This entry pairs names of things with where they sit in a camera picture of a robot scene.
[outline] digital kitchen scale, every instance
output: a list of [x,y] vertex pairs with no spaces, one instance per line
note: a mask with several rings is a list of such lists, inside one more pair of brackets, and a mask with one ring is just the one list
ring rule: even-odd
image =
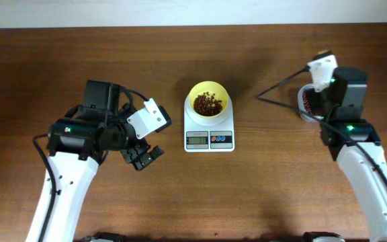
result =
[[197,114],[185,100],[185,151],[229,152],[234,150],[234,118],[232,102],[226,94],[226,108],[215,118]]

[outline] yellow plastic bowl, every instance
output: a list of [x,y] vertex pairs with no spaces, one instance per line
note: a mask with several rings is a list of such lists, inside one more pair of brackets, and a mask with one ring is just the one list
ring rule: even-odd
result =
[[[203,116],[203,115],[195,112],[195,110],[194,110],[195,99],[198,97],[198,95],[203,95],[207,91],[210,94],[210,97],[213,94],[215,94],[214,99],[222,100],[222,102],[220,103],[220,104],[222,104],[222,111],[220,111],[220,113],[218,113],[214,116]],[[191,91],[189,92],[189,104],[191,106],[191,109],[197,115],[201,116],[202,118],[215,118],[215,117],[221,115],[221,113],[223,113],[223,111],[225,111],[225,109],[228,105],[228,93],[226,92],[225,88],[223,88],[223,86],[219,83],[216,83],[214,81],[203,81],[203,82],[195,85],[191,89]]]

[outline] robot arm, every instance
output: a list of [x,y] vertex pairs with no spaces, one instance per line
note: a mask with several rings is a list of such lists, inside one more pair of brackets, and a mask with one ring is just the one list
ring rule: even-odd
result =
[[[376,161],[387,179],[384,151],[374,143],[360,143]],[[366,217],[370,241],[387,241],[387,187],[365,155],[354,146],[344,145],[337,163],[349,180]]]
[[321,100],[324,122],[355,140],[374,160],[369,162],[350,140],[321,124],[322,141],[349,180],[366,217],[370,241],[387,241],[387,164],[374,127],[361,119],[367,75],[351,67],[337,67],[326,52],[308,63],[314,90]]
[[[130,102],[119,110],[120,93],[125,93]],[[83,105],[70,110],[50,128],[50,171],[46,171],[27,242],[73,241],[86,191],[109,151],[121,152],[137,171],[163,154],[159,147],[148,152],[151,146],[144,137],[162,131],[171,119],[153,99],[144,99],[145,108],[137,111],[125,87],[87,82]]]

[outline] black cable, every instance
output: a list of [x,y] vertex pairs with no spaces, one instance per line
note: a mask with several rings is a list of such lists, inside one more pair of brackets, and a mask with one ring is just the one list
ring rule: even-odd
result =
[[143,96],[143,94],[141,94],[137,91],[134,91],[134,90],[129,90],[129,89],[127,91],[129,91],[130,93],[136,94],[137,96],[141,97],[144,101],[148,102],[148,98]]
[[291,75],[290,77],[284,79],[283,81],[280,81],[278,84],[272,86],[271,88],[261,92],[256,98],[261,100],[261,101],[265,101],[265,102],[267,102],[269,104],[274,104],[274,105],[277,105],[277,106],[280,106],[280,107],[289,108],[289,109],[292,109],[293,111],[295,111],[297,113],[302,113],[304,115],[307,115],[308,117],[316,120],[317,122],[319,122],[323,126],[327,127],[329,130],[332,130],[333,132],[335,132],[336,134],[338,134],[342,138],[348,140],[351,144],[355,145],[367,157],[367,160],[371,163],[372,167],[374,168],[374,171],[378,172],[380,178],[383,180],[383,182],[384,182],[384,184],[385,184],[385,186],[387,188],[387,178],[384,175],[384,173],[382,171],[382,168],[380,168],[380,166],[373,160],[373,158],[370,156],[370,154],[368,154],[368,152],[365,149],[363,149],[361,147],[361,145],[358,144],[357,141],[353,140],[352,138],[350,138],[349,136],[347,136],[346,134],[344,134],[343,132],[341,132],[340,130],[335,128],[334,126],[330,125],[329,123],[327,123],[327,122],[325,122],[325,121],[323,121],[323,120],[321,120],[319,118],[316,118],[314,115],[309,114],[308,112],[306,112],[304,110],[300,110],[297,107],[294,107],[294,106],[291,106],[291,105],[288,105],[288,104],[283,104],[283,103],[280,103],[280,102],[277,102],[277,101],[273,101],[273,100],[261,97],[262,95],[266,94],[267,92],[271,91],[272,89],[275,89],[276,87],[279,87],[280,85],[286,84],[287,82],[289,82],[291,80],[292,77],[295,77],[296,75],[302,73],[304,69],[302,69],[301,71],[298,71],[297,73]]
[[52,182],[52,190],[51,190],[51,196],[50,196],[50,203],[47,208],[46,217],[44,218],[43,226],[41,228],[40,237],[38,238],[38,242],[42,242],[44,240],[44,236],[46,234],[46,229],[48,226],[48,221],[50,220],[50,216],[52,215],[52,210],[54,206],[54,201],[56,200],[56,180],[54,178],[54,174],[52,171],[52,168],[50,164],[48,163],[48,160],[46,158],[46,155],[44,154],[43,150],[40,148],[40,145],[37,143],[37,139],[47,137],[47,134],[41,134],[38,136],[35,136],[32,139],[32,142],[34,143],[35,148],[38,151],[38,154],[41,156],[41,159],[43,159],[44,165],[46,166],[47,172],[50,176],[50,181]]
[[329,118],[334,114],[334,111],[336,108],[340,107],[339,104],[334,104],[334,106],[331,108],[331,111],[329,111],[328,116],[326,117],[325,121],[328,122]]
[[70,110],[68,110],[68,112],[65,114],[65,118],[72,118],[74,117],[74,115],[77,113],[77,111],[79,111],[79,108],[81,107],[81,105],[75,105],[74,107],[72,107]]
[[294,78],[295,76],[303,73],[303,72],[307,72],[310,70],[310,67],[308,65],[306,65],[303,69],[295,72],[294,74],[290,75],[289,77],[286,77],[285,79],[283,79],[283,81],[280,81],[279,83],[271,86],[269,89],[266,89],[265,91],[261,92],[260,94],[258,94],[257,97],[260,97],[264,94],[266,94],[267,92],[271,91],[272,89],[275,89],[276,87],[279,87],[281,85],[285,85],[286,83],[288,83],[290,80],[292,80],[292,78]]
[[129,91],[126,89],[126,87],[124,87],[124,86],[120,86],[120,92],[123,92],[123,93],[125,93],[125,95],[126,95],[126,97],[128,98],[128,100],[129,100],[129,109],[131,109],[132,108],[132,102],[134,101],[133,100],[133,98],[132,98],[132,95],[131,95],[131,93],[129,93]]

